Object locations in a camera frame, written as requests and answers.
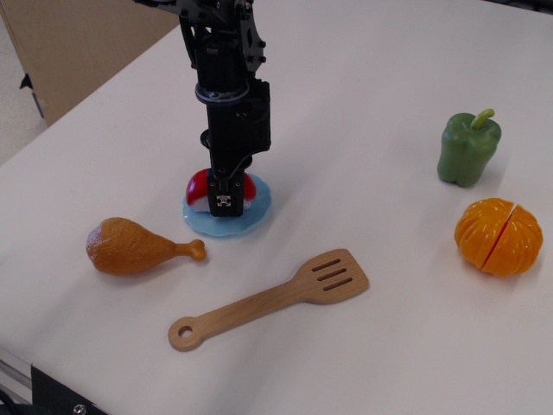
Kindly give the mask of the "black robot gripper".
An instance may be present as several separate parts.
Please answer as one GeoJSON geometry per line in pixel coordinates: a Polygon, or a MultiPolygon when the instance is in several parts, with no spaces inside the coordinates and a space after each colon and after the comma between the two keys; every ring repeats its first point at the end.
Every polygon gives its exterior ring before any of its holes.
{"type": "Polygon", "coordinates": [[[235,100],[207,101],[208,127],[201,134],[200,142],[210,153],[212,168],[207,170],[207,201],[214,217],[243,214],[243,170],[251,165],[253,155],[270,148],[270,84],[250,80],[247,86],[247,92],[235,100]]]}

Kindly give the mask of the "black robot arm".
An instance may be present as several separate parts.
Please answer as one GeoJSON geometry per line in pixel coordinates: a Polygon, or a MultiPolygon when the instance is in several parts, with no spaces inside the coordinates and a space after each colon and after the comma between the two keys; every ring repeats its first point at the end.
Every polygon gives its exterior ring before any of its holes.
{"type": "Polygon", "coordinates": [[[239,217],[246,206],[246,170],[270,148],[270,85],[257,78],[265,63],[251,1],[147,1],[179,18],[196,98],[207,108],[200,141],[211,167],[204,183],[214,217],[239,217]]]}

